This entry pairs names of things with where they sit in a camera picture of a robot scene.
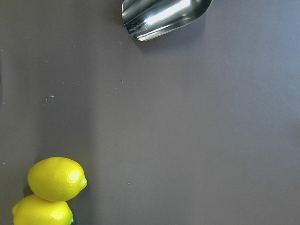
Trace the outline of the steel scoop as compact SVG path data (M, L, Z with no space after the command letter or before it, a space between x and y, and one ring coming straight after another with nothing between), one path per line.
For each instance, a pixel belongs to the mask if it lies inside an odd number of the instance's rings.
M134 40L145 42L192 23L211 4L211 0L124 0L122 21Z

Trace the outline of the yellow lemon near scoop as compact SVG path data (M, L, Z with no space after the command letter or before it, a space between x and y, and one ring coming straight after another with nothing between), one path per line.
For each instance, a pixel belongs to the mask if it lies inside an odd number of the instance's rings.
M27 179L35 195L52 202L73 199L88 183L81 165L66 157L37 162L29 169Z

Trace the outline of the yellow lemon near lime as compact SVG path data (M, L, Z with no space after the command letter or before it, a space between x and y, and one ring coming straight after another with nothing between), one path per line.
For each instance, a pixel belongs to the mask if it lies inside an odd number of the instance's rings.
M66 202L51 202L29 195L12 209L15 225L70 225L73 213Z

